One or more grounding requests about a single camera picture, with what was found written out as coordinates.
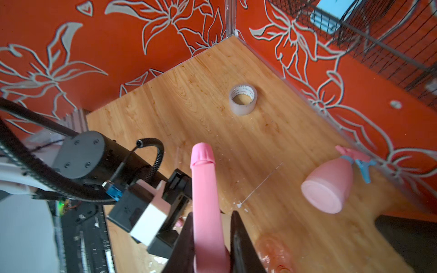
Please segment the opaque pink spray bottle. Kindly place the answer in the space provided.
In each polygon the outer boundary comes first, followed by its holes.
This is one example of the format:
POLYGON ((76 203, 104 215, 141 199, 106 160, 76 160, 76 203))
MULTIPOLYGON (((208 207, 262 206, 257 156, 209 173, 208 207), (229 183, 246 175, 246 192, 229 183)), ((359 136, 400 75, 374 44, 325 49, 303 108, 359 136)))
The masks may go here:
POLYGON ((352 188, 352 165, 352 158, 348 156, 323 163, 302 183, 301 191, 304 197, 322 212, 339 213, 352 188))

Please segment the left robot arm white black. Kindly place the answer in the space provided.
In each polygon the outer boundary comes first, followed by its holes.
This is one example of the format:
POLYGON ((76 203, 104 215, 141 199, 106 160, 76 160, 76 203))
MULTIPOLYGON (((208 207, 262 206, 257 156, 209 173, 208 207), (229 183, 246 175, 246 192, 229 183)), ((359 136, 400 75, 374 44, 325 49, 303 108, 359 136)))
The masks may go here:
POLYGON ((179 169, 170 178, 158 171, 165 155, 160 140, 138 139, 126 149, 97 131, 78 133, 7 99, 1 110, 63 136, 54 159, 45 162, 1 124, 2 155, 46 186, 38 198, 111 205, 109 221, 149 254, 171 257, 179 236, 175 224, 192 197, 191 178, 179 169))

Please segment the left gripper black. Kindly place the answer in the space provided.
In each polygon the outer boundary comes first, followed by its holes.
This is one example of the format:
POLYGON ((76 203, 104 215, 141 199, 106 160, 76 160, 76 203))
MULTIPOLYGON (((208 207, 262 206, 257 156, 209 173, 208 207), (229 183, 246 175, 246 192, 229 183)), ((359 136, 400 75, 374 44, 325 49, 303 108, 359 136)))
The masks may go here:
POLYGON ((171 205, 170 212, 159 232, 147 247, 147 252, 169 259, 179 236, 174 227, 192 199, 191 177, 180 169, 176 169, 168 180, 163 199, 171 205))

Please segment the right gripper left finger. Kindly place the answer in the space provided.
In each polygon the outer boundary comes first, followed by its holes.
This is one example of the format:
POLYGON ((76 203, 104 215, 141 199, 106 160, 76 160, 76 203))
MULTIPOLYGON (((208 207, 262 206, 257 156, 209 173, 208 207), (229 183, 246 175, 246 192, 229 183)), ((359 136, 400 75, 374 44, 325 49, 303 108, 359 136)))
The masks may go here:
POLYGON ((193 213, 189 213, 162 273, 194 273, 193 213))

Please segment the pink blue spray nozzle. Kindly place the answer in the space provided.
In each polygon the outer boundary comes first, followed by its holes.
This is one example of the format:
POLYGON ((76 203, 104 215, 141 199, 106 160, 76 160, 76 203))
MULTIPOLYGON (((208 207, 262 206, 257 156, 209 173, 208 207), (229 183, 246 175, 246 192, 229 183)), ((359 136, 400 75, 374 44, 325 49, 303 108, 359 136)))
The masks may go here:
POLYGON ((343 146, 335 146, 335 149, 340 153, 341 158, 350 162, 350 164, 356 164, 361 172, 362 178, 366 184, 371 183, 371 177, 369 173, 369 169, 371 166, 375 166, 377 162, 373 160, 367 154, 346 148, 343 146))

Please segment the transparent pink spray bottle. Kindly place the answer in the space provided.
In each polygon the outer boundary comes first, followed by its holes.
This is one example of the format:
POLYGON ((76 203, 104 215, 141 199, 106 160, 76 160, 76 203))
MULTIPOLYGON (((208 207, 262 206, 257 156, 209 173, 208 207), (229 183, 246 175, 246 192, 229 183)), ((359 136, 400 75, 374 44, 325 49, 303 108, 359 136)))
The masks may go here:
POLYGON ((255 243, 255 249, 267 273, 294 273, 289 248, 275 237, 264 235, 255 243))

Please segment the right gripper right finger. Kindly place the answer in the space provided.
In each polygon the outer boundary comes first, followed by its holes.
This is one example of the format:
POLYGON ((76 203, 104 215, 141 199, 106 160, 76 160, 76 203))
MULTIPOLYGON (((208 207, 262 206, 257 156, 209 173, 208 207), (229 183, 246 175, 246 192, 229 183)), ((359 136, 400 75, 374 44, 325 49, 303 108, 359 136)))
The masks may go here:
POLYGON ((231 215, 231 273, 266 273, 238 211, 231 215))

